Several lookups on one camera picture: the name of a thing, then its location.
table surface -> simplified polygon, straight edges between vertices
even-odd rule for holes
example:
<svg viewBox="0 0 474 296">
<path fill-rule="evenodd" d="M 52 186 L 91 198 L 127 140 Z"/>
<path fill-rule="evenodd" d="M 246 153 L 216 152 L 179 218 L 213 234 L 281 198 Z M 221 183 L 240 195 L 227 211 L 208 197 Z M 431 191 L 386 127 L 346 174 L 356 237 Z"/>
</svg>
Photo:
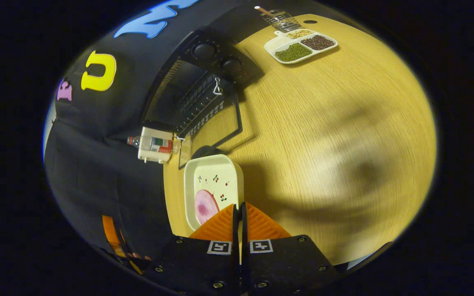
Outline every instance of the table surface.
<svg viewBox="0 0 474 296">
<path fill-rule="evenodd" d="M 265 75 L 244 90 L 243 132 L 221 148 L 242 167 L 246 202 L 342 264 L 395 240 L 420 210 L 435 171 L 435 122 L 421 84 L 387 45 L 325 17 L 295 18 L 338 47 L 284 65 L 264 49 L 271 26 L 239 43 Z M 164 164 L 172 231 L 189 236 L 183 173 L 177 155 Z"/>
</svg>

screw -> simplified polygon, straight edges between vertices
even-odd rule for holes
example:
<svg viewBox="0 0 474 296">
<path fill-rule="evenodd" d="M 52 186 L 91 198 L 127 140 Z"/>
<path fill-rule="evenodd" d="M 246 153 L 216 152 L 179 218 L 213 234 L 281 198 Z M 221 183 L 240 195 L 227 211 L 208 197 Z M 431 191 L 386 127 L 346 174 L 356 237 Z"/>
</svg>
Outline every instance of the screw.
<svg viewBox="0 0 474 296">
<path fill-rule="evenodd" d="M 215 289 L 220 289 L 220 288 L 224 287 L 224 284 L 221 283 L 221 282 L 214 282 L 212 286 Z"/>
</svg>

pink ham slice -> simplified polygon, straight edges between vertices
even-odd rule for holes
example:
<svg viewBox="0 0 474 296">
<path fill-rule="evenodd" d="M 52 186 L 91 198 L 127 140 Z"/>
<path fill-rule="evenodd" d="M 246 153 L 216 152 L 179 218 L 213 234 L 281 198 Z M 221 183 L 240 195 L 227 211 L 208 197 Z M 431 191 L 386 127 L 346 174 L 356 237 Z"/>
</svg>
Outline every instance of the pink ham slice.
<svg viewBox="0 0 474 296">
<path fill-rule="evenodd" d="M 216 213 L 218 213 L 218 205 L 215 197 L 207 190 L 199 190 L 195 195 L 195 214 L 201 225 Z"/>
</svg>

yellow letter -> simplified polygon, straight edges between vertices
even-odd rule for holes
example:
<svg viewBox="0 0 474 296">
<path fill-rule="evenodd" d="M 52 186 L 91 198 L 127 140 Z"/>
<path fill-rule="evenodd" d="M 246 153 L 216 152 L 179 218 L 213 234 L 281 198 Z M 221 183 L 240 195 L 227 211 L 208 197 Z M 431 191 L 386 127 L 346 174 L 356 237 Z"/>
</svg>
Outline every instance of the yellow letter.
<svg viewBox="0 0 474 296">
<path fill-rule="evenodd" d="M 110 54 L 97 54 L 93 51 L 85 67 L 89 67 L 91 64 L 101 64 L 105 66 L 105 73 L 102 77 L 92 76 L 85 71 L 81 76 L 81 90 L 90 88 L 91 90 L 98 90 L 103 92 L 108 90 L 113 84 L 114 75 L 116 74 L 116 60 Z"/>
</svg>

blue letter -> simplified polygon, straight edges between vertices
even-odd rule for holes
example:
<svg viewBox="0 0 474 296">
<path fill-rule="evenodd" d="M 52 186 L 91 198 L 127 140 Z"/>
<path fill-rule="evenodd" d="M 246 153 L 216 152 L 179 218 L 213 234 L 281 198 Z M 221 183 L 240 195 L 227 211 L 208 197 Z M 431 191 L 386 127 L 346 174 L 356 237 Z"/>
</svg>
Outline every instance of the blue letter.
<svg viewBox="0 0 474 296">
<path fill-rule="evenodd" d="M 159 19 L 167 19 L 168 17 L 174 17 L 177 12 L 168 6 L 178 6 L 179 9 L 189 7 L 199 0 L 169 0 L 162 4 L 149 9 L 150 13 L 143 15 L 133 21 L 123 25 L 113 36 L 116 38 L 127 32 L 140 32 L 147 34 L 147 38 L 153 38 L 162 31 L 167 25 L 167 22 L 159 22 L 158 24 L 147 24 L 150 22 L 158 21 Z"/>
</svg>

